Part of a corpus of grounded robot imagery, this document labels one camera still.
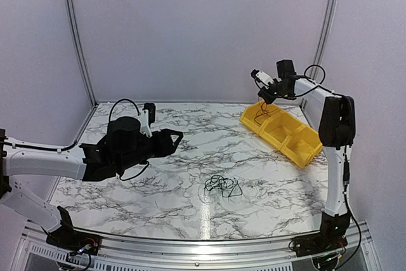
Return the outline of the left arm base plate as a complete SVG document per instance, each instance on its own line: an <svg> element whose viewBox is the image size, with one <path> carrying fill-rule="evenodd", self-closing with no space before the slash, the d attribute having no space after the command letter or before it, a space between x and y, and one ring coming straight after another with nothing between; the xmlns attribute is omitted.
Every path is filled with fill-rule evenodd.
<svg viewBox="0 0 406 271"><path fill-rule="evenodd" d="M44 231L46 242L52 246L69 250L74 254L97 255L102 238L97 234L90 234L69 228L60 227L54 232Z"/></svg>

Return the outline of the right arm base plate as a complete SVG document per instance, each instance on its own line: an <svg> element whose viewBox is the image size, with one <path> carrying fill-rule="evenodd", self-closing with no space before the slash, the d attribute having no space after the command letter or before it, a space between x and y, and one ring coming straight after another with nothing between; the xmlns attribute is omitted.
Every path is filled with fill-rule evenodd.
<svg viewBox="0 0 406 271"><path fill-rule="evenodd" d="M319 233L294 237L288 248L295 252L297 257L320 254L336 249L343 249L348 245L345 237L326 239Z"/></svg>

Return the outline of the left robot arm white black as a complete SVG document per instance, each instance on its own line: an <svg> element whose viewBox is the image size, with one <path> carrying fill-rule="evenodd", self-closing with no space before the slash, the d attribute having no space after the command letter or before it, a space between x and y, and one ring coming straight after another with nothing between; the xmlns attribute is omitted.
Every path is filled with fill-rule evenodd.
<svg viewBox="0 0 406 271"><path fill-rule="evenodd" d="M183 133L172 129L152 131L156 106L145 103L137 115L109 117L107 131L96 144L73 143L68 147L40 146L6 136L1 130L1 204L40 225L67 249L80 243L69 212L24 190L17 175L60 176L84 182L101 182L149 160L176 152Z"/></svg>

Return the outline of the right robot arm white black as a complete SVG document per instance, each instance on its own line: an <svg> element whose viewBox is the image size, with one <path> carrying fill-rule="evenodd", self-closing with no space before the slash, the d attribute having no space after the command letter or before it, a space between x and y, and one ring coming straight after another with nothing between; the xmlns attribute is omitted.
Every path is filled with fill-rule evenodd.
<svg viewBox="0 0 406 271"><path fill-rule="evenodd" d="M350 159L355 124L355 102L350 96L333 92L306 74L297 74L292 60L277 62L276 78L261 70L253 70L251 77L259 88L258 96L271 104L276 99L303 98L321 112L318 136L328 165L327 200L315 234L293 238L296 252L330 251L346 244L345 235L354 220L349 206Z"/></svg>

